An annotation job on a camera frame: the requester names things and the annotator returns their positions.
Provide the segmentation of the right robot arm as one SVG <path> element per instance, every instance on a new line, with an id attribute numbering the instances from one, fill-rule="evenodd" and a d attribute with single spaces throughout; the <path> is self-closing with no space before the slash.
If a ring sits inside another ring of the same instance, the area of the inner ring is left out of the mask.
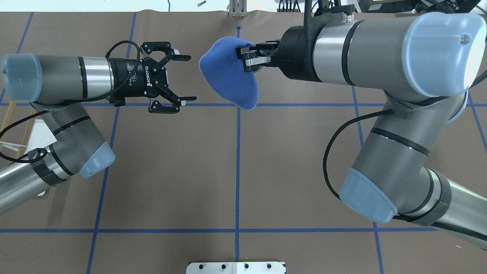
<path id="1" fill-rule="evenodd" d="M 353 19 L 306 15 L 279 40 L 237 46 L 245 72 L 278 67 L 291 79 L 383 90 L 382 111 L 338 198 L 376 223 L 433 226 L 486 249 L 486 199 L 425 167 L 463 112 L 485 50 L 478 14 Z"/>

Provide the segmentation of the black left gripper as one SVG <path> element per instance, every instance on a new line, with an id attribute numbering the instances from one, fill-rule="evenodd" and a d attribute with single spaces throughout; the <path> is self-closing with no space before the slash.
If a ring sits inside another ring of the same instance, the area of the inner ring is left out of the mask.
<path id="1" fill-rule="evenodd" d="M 188 102 L 196 101 L 196 96 L 179 97 L 168 89 L 165 65 L 171 61 L 189 61 L 190 55 L 179 54 L 168 41 L 144 42 L 144 59 L 109 58 L 114 76 L 114 87 L 121 87 L 112 93 L 109 100 L 127 97 L 150 98 L 148 112 L 151 114 L 177 114 Z M 160 61 L 149 57 L 153 52 L 163 52 Z"/>

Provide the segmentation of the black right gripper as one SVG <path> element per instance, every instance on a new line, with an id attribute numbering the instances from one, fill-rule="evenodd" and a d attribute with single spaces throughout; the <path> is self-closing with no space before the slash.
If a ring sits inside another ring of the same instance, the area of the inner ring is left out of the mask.
<path id="1" fill-rule="evenodd" d="M 306 49 L 304 26 L 293 26 L 279 42 L 237 46 L 236 56 L 243 60 L 245 73 L 256 72 L 272 62 L 287 78 L 316 82 L 314 69 L 306 64 Z"/>

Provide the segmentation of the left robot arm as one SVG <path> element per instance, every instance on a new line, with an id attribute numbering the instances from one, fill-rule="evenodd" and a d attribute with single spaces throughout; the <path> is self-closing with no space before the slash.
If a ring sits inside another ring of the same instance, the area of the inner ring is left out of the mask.
<path id="1" fill-rule="evenodd" d="M 135 59 L 112 58 L 115 46 L 134 45 Z M 43 191 L 80 174 L 89 178 L 116 159 L 83 103 L 107 99 L 115 107 L 126 98 L 146 97 L 148 111 L 176 114 L 196 97 L 179 97 L 169 89 L 169 61 L 189 61 L 168 41 L 117 42 L 104 57 L 7 54 L 1 60 L 6 93 L 12 101 L 29 102 L 35 114 L 1 131 L 1 135 L 31 118 L 40 116 L 56 139 L 33 148 L 19 158 L 1 154 L 11 164 L 1 170 L 1 213 L 23 204 Z"/>

